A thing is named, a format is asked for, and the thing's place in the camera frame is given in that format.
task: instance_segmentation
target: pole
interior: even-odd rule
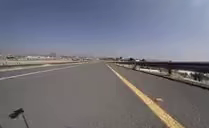
[[[27,120],[25,118],[25,115],[23,113],[22,113],[22,117],[23,117],[23,120],[25,122],[26,128],[29,128],[29,124],[28,124],[28,122],[27,122]]]

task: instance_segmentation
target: yellow line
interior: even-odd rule
[[[137,96],[169,127],[169,128],[185,128],[178,121],[173,119],[166,111],[152,101],[147,95],[137,89],[128,80],[107,65]]]

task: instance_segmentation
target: metal guardrail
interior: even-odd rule
[[[209,62],[146,62],[146,61],[119,61],[114,62],[118,64],[128,64],[134,66],[147,66],[147,67],[158,67],[165,68],[168,70],[176,69],[176,70],[188,70],[200,73],[209,73]]]

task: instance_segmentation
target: sky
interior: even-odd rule
[[[209,61],[209,0],[0,0],[0,52]]]

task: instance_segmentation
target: highway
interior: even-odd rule
[[[30,128],[167,128],[172,121],[175,128],[209,128],[209,90],[108,65],[0,73],[2,128],[25,128],[8,117],[18,108]]]

